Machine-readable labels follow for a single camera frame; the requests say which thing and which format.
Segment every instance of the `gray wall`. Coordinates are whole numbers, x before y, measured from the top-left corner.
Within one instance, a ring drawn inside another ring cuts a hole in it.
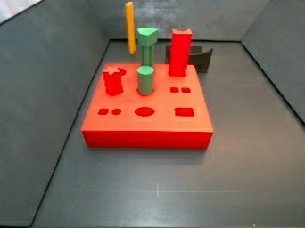
[[[242,43],[305,122],[305,1],[273,0]]]
[[[126,0],[91,0],[110,38],[126,38]],[[191,29],[195,39],[239,41],[269,0],[135,0],[136,27]]]
[[[0,225],[31,225],[107,43],[83,0],[0,27]]]

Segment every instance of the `green peg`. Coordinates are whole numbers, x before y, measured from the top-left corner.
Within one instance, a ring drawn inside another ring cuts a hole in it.
[[[155,28],[139,28],[138,30],[138,43],[142,46],[142,66],[154,66],[155,58],[155,43],[158,41],[158,30]]]
[[[142,66],[138,68],[138,92],[150,95],[154,91],[154,68]]]

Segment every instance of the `red base block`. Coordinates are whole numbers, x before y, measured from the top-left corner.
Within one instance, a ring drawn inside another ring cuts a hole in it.
[[[111,96],[100,78],[82,125],[90,147],[207,148],[213,123],[194,66],[186,77],[171,77],[169,65],[155,64],[154,93],[142,96],[138,64],[126,69],[124,92]]]

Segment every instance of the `rectangular hole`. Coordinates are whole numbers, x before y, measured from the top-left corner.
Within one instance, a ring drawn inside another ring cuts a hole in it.
[[[170,91],[171,91],[173,93],[178,93],[178,92],[179,92],[179,89],[178,89],[178,87],[171,87],[171,88],[170,88]]]
[[[193,108],[175,108],[175,115],[179,117],[193,117],[194,109]]]
[[[181,88],[181,91],[182,91],[183,93],[190,93],[190,92],[191,92],[191,90],[190,90],[189,87],[182,87],[182,88]]]
[[[107,115],[108,114],[108,109],[99,109],[99,115]]]

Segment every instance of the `yellow peg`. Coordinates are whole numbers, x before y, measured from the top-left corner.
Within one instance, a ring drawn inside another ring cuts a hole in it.
[[[134,15],[134,3],[126,3],[126,22],[128,33],[128,52],[134,54],[136,52],[136,30],[135,30],[135,15]]]

